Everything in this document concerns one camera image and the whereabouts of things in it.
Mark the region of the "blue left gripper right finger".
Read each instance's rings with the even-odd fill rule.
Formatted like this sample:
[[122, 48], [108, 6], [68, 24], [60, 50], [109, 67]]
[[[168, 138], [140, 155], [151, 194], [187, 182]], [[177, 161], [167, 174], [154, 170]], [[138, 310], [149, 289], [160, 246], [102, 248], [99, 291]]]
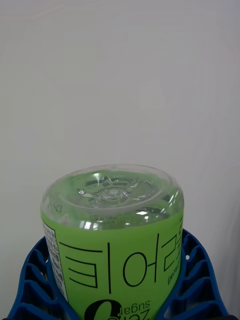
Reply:
[[155, 318], [212, 320], [228, 315], [206, 250], [184, 229], [180, 273], [174, 288]]

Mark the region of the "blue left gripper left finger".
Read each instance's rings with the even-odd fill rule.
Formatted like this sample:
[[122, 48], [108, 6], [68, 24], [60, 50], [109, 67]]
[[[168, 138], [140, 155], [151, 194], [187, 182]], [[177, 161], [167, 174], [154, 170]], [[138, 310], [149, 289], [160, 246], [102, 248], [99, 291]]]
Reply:
[[41, 238], [21, 269], [8, 320], [74, 320], [75, 311], [55, 282], [46, 239]]

